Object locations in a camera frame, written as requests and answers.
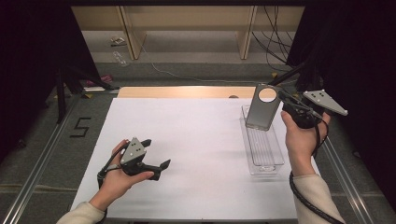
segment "sleeve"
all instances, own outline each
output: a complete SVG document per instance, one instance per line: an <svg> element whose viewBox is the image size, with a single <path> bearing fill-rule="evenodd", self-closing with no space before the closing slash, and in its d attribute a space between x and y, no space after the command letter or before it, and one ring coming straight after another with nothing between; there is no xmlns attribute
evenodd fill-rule
<svg viewBox="0 0 396 224"><path fill-rule="evenodd" d="M90 203L80 203L76 209L66 213L57 224L94 224L102 220L105 212L93 207Z"/></svg>
<svg viewBox="0 0 396 224"><path fill-rule="evenodd" d="M293 181L297 190L315 207L345 223L332 201L329 187L319 175L295 176ZM319 217L305 207L305 205L303 205L295 196L294 203L296 205L299 223L328 223L322 217Z"/></svg>

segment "clear plastic container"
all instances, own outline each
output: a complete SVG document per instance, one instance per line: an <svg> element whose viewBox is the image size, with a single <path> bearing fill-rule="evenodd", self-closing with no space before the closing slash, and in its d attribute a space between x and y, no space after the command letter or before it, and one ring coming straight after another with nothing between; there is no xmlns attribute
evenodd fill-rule
<svg viewBox="0 0 396 224"><path fill-rule="evenodd" d="M285 163L274 126L268 131L248 128L246 119L250 105L242 106L240 118L242 135L244 137L247 163L251 175L275 175Z"/></svg>

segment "floor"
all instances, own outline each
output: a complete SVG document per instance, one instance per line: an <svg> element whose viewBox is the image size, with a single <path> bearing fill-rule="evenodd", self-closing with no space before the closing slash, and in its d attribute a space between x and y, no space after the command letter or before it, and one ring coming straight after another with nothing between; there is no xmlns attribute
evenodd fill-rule
<svg viewBox="0 0 396 224"><path fill-rule="evenodd" d="M256 35L264 46L268 45L263 34ZM266 54L254 39L248 58L241 60L233 32L149 32L143 52L134 61L130 60L126 47L110 47L110 39L114 36L124 37L122 32L84 32L84 36L100 74L111 74L114 78L112 85L115 86L254 86L254 82L271 80L272 76L282 74L281 70L288 69L282 62ZM288 35L282 34L281 39L285 45L291 44ZM278 57L283 57L278 44L271 43L270 49ZM114 51L122 55L127 66L117 64ZM214 73L221 74L220 78L213 79ZM252 82L241 81L248 78ZM294 79L286 81L285 88L292 86ZM67 96L68 108L73 113L69 115L60 136L55 136L54 150L49 154L50 159L25 205L20 223L54 223L68 211L106 118L106 111L117 94L99 91L83 97ZM48 98L48 108L43 108L24 138L27 146L13 150L0 165L0 217L6 215L21 187L31 176L36 162L43 157L42 152L48 148L49 139L53 138L52 132L57 128L56 104L54 92ZM89 127L89 130L85 137L73 138L71 135L81 134L81 130L75 129L78 122ZM352 154L354 147L336 117L332 122L330 138L368 208L372 221L366 223L396 223L395 212L389 207L364 164ZM318 154L317 164L347 223L363 223L355 215L326 153ZM106 223L125 222L107 220ZM283 220L277 223L296 221Z"/></svg>

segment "human hand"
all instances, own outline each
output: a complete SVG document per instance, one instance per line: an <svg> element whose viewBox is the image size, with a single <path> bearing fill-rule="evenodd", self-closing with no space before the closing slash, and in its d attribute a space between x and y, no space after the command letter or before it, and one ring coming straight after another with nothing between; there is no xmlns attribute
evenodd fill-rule
<svg viewBox="0 0 396 224"><path fill-rule="evenodd" d="M291 115L286 111L281 112L281 117L286 125L286 147L288 148L291 170L294 176L312 175L315 173L311 164L311 156L317 145L317 134L314 128L301 129L297 126ZM330 116L323 113L323 120L329 124ZM320 139L326 136L326 125L318 125Z"/></svg>
<svg viewBox="0 0 396 224"><path fill-rule="evenodd" d="M128 140L122 140L112 151L115 153L117 149L127 143ZM116 155L110 163L120 166L121 154ZM154 175L153 172L143 172L138 175L129 176L122 169L108 171L104 179L103 185L99 191L92 197L90 204L99 210L105 211L114 201L120 198L132 185L149 179Z"/></svg>

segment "table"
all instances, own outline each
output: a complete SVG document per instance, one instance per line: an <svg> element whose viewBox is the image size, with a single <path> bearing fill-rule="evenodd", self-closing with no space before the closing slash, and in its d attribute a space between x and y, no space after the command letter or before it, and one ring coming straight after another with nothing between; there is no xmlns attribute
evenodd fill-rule
<svg viewBox="0 0 396 224"><path fill-rule="evenodd" d="M108 160L108 149L135 134L140 141L152 138L145 163L172 161L158 182L139 183L113 203L108 218L295 219L290 164L282 144L286 130L279 113L273 125L285 164L277 175L250 175L248 170L239 118L253 92L251 87L122 88L108 111L72 208L96 192L96 174ZM225 98L230 95L241 98Z"/></svg>

